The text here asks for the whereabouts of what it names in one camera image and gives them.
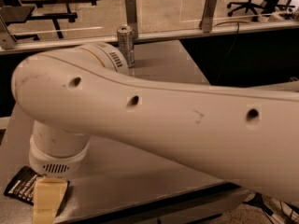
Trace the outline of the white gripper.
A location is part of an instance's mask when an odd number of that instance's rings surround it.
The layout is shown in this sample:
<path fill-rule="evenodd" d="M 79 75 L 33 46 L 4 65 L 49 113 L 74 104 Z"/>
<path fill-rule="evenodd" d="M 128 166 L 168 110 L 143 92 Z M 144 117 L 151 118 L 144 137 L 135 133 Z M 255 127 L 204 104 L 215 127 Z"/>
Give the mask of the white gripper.
<path fill-rule="evenodd" d="M 68 133 L 35 121 L 30 137 L 30 166 L 43 175 L 61 177 L 72 174 L 82 164 L 89 141 L 89 135 Z M 61 178 L 37 179 L 33 224 L 53 224 L 67 187 L 68 183 Z"/>

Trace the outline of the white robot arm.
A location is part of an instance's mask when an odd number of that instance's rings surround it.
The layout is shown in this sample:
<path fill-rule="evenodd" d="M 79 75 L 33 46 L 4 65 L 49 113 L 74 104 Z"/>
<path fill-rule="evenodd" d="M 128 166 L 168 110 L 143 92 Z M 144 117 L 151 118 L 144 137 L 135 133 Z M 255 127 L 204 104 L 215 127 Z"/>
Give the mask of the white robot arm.
<path fill-rule="evenodd" d="M 35 121 L 31 165 L 78 166 L 102 136 L 285 203 L 299 202 L 294 91 L 140 79 L 107 43 L 39 52 L 13 72 Z"/>

